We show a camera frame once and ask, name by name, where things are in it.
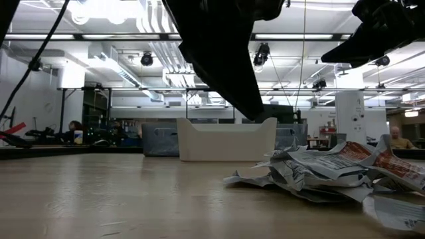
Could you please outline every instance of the fluorescent light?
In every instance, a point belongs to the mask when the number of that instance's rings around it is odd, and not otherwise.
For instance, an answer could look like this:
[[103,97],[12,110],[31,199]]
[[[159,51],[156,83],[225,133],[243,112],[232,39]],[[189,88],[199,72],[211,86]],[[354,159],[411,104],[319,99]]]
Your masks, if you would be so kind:
[[178,34],[170,34],[170,35],[168,36],[168,38],[169,38],[169,39],[181,39],[180,35],[178,35]]
[[[6,34],[5,40],[41,40],[45,39],[47,34]],[[74,35],[56,34],[52,35],[52,40],[73,40]]]
[[405,117],[416,117],[418,116],[419,113],[417,111],[407,111],[404,113]]
[[84,34],[82,37],[86,40],[158,40],[157,34]]
[[342,35],[341,40],[348,40],[351,35]]
[[139,90],[139,88],[112,88],[112,90],[117,90],[117,91],[125,91],[125,90],[136,91],[136,90]]
[[333,35],[327,34],[257,34],[255,39],[288,39],[288,40],[302,40],[305,39],[331,39]]
[[186,91],[186,88],[148,88],[148,90]]
[[113,108],[117,108],[117,109],[134,109],[137,108],[137,106],[112,106]]

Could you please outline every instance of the column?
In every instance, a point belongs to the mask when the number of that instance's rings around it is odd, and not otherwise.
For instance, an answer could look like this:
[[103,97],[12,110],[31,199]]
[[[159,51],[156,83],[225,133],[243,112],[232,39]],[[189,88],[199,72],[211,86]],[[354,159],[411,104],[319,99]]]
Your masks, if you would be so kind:
[[[59,69],[59,88],[81,88],[84,86],[86,71],[83,67],[69,62],[64,68]],[[65,99],[63,131],[68,131],[68,124],[72,120],[82,122],[82,106],[84,92],[77,90]]]
[[[337,88],[363,88],[363,73],[350,70],[337,76]],[[335,94],[337,132],[346,133],[347,141],[366,144],[365,100],[363,92],[337,92]]]

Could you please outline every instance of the cable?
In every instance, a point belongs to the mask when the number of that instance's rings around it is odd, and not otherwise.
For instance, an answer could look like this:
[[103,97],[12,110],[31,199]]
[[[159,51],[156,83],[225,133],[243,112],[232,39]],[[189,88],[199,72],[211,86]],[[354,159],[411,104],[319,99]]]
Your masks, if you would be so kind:
[[280,87],[282,87],[282,90],[284,91],[284,94],[285,94],[285,96],[286,96],[286,100],[288,101],[288,104],[291,106],[290,99],[288,99],[288,95],[287,95],[287,94],[286,94],[286,92],[285,92],[284,85],[282,84],[282,81],[280,81],[280,77],[279,77],[279,74],[278,74],[278,70],[276,69],[276,66],[274,65],[274,61],[273,61],[273,57],[272,57],[272,56],[270,56],[270,60],[272,60],[272,64],[273,64],[273,68],[274,68],[274,72],[276,72],[276,76],[278,77],[278,80],[279,80],[279,83],[280,83]]
[[47,34],[46,39],[41,44],[41,47],[39,48],[39,51],[35,54],[34,58],[28,64],[27,71],[24,73],[24,76],[22,77],[22,79],[19,81],[19,83],[16,85],[15,89],[13,89],[11,95],[9,96],[9,99],[6,102],[5,107],[3,108],[3,110],[0,113],[0,119],[3,119],[3,116],[6,114],[7,109],[11,105],[12,100],[15,97],[15,94],[18,92],[19,88],[24,84],[25,80],[28,78],[29,74],[31,73],[31,69],[34,68],[34,65],[39,60],[41,53],[43,53],[43,51],[46,48],[49,40],[52,38],[53,33],[58,28],[59,23],[62,20],[62,17],[64,16],[64,14],[65,14],[65,11],[66,11],[66,8],[67,8],[69,2],[70,2],[70,0],[65,0],[64,5],[62,6],[62,9],[60,10],[60,13],[58,15],[58,18],[54,22],[54,24],[53,24],[50,32]]
[[301,73],[299,74],[299,86],[297,92],[297,100],[295,101],[295,108],[297,110],[299,91],[301,90],[301,84],[303,82],[303,66],[304,66],[304,50],[305,50],[305,25],[307,22],[307,0],[304,0],[304,31],[303,31],[303,52],[301,54]]

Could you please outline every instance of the person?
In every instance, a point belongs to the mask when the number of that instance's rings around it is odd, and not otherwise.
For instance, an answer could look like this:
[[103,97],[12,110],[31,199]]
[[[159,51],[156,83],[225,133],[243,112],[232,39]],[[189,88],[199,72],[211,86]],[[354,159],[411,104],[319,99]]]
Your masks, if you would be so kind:
[[127,135],[118,120],[114,122],[114,128],[112,130],[112,133],[114,134],[115,145],[121,146],[122,139],[127,138]]
[[416,149],[408,139],[400,137],[400,129],[396,126],[391,127],[391,147],[393,149]]
[[60,138],[63,139],[65,143],[74,143],[74,132],[76,130],[83,130],[82,124],[79,121],[72,120],[68,124],[68,129],[69,131],[63,133]]

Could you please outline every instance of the workbench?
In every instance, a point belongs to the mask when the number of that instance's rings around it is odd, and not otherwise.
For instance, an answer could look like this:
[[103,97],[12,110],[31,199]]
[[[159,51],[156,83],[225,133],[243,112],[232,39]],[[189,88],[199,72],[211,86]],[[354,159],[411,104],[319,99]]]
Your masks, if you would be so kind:
[[400,238],[356,202],[313,204],[282,190],[226,188],[252,163],[140,154],[0,161],[0,232],[16,238]]

